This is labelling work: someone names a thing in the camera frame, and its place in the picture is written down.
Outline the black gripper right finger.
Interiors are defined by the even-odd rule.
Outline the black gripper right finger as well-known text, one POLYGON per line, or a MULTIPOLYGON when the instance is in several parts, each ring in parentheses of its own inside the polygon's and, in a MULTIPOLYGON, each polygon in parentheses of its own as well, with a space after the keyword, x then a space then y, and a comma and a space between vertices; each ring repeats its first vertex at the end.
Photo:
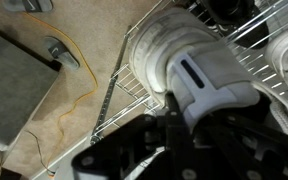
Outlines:
POLYGON ((205 116, 197 129, 231 180, 288 180, 288 135, 234 113, 205 116))

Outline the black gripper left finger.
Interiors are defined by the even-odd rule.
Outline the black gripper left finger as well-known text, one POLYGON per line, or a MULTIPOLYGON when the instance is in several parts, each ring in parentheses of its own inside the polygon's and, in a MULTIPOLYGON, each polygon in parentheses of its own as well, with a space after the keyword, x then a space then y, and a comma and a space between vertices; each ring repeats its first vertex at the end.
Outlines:
POLYGON ((71 161, 74 180, 124 180, 166 145, 166 116, 139 115, 71 161))

